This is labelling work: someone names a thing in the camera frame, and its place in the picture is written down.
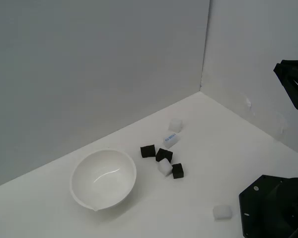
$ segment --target white foam block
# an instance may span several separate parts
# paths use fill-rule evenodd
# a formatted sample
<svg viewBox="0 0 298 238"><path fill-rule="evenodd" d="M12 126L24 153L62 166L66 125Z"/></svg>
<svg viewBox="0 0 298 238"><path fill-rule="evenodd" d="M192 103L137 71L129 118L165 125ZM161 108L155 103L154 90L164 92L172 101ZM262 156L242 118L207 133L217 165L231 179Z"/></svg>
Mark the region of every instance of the white foam block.
<svg viewBox="0 0 298 238"><path fill-rule="evenodd" d="M182 120L172 119L169 123L169 130L179 133L182 129Z"/></svg>
<svg viewBox="0 0 298 238"><path fill-rule="evenodd" d="M232 218L232 210L228 205L219 205L213 208L213 216L215 220L224 220Z"/></svg>
<svg viewBox="0 0 298 238"><path fill-rule="evenodd" d="M169 149L171 146L173 146L175 143L179 141L179 137L176 133L173 133L163 139L163 145Z"/></svg>
<svg viewBox="0 0 298 238"><path fill-rule="evenodd" d="M168 176L172 173L172 165L167 159L160 160L158 169L164 176Z"/></svg>

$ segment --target white bowl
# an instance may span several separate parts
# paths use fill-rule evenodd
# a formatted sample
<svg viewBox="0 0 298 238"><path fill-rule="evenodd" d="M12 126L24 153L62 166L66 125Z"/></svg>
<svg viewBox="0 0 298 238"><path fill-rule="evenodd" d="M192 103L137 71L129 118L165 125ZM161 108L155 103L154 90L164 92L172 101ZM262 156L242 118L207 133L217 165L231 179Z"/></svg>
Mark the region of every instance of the white bowl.
<svg viewBox="0 0 298 238"><path fill-rule="evenodd" d="M75 201L94 211L121 202L136 181L136 166L124 152L104 149L83 159L71 176L70 191Z"/></svg>

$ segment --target white wall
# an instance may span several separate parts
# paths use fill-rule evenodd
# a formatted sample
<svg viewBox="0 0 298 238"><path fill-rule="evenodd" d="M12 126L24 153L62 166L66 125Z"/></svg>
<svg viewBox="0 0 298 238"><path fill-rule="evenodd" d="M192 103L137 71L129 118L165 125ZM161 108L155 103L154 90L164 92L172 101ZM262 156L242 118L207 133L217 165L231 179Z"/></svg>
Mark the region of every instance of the white wall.
<svg viewBox="0 0 298 238"><path fill-rule="evenodd" d="M209 0L0 0L0 184L199 91Z"/></svg>
<svg viewBox="0 0 298 238"><path fill-rule="evenodd" d="M298 111L273 72L298 60L298 0L212 0L210 9L201 91L298 152Z"/></svg>

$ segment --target foam cube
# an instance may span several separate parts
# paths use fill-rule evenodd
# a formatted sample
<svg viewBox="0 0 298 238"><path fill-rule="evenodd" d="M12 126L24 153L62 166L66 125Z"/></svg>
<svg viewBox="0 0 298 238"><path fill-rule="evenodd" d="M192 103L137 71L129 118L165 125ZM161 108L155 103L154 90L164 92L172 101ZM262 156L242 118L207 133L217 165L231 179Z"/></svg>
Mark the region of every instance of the foam cube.
<svg viewBox="0 0 298 238"><path fill-rule="evenodd" d="M174 179L179 179L184 177L184 172L182 168L182 164L172 165L172 174Z"/></svg>
<svg viewBox="0 0 298 238"><path fill-rule="evenodd" d="M155 160L157 162L160 162L161 160L163 160L164 158L166 158L169 163L171 163L171 160L172 160L172 155L173 155L173 152L171 151L168 151L168 150L164 150L164 149L159 149L157 154L155 155Z"/></svg>
<svg viewBox="0 0 298 238"><path fill-rule="evenodd" d="M172 173L172 165L166 158L159 162L158 169L164 176Z"/></svg>
<svg viewBox="0 0 298 238"><path fill-rule="evenodd" d="M215 220L225 220L232 218L232 210L228 205L219 205L213 208L213 216Z"/></svg>
<svg viewBox="0 0 298 238"><path fill-rule="evenodd" d="M179 133L182 129L182 120L180 119L171 119L169 123L169 130Z"/></svg>
<svg viewBox="0 0 298 238"><path fill-rule="evenodd" d="M176 144L179 141L179 137L176 133L173 133L163 139L163 145L169 149L171 146Z"/></svg>
<svg viewBox="0 0 298 238"><path fill-rule="evenodd" d="M140 147L141 156L143 158L147 157L155 157L155 147L154 145L148 145L144 147Z"/></svg>

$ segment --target black foam block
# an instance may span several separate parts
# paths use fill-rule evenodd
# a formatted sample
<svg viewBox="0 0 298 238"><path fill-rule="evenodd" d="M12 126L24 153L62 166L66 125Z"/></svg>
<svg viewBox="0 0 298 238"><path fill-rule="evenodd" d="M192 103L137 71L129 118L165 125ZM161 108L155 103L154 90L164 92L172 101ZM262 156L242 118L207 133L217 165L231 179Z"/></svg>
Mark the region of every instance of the black foam block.
<svg viewBox="0 0 298 238"><path fill-rule="evenodd" d="M171 151L164 150L164 149L159 149L158 153L155 156L155 160L157 162L160 162L161 160L166 158L171 163L172 155L173 155L173 152L171 152Z"/></svg>
<svg viewBox="0 0 298 238"><path fill-rule="evenodd" d="M182 168L182 164L172 165L172 174L174 179L179 179L184 177L184 172Z"/></svg>
<svg viewBox="0 0 298 238"><path fill-rule="evenodd" d="M155 147L154 145L148 145L144 147L140 147L141 156L143 158L154 157L155 156Z"/></svg>

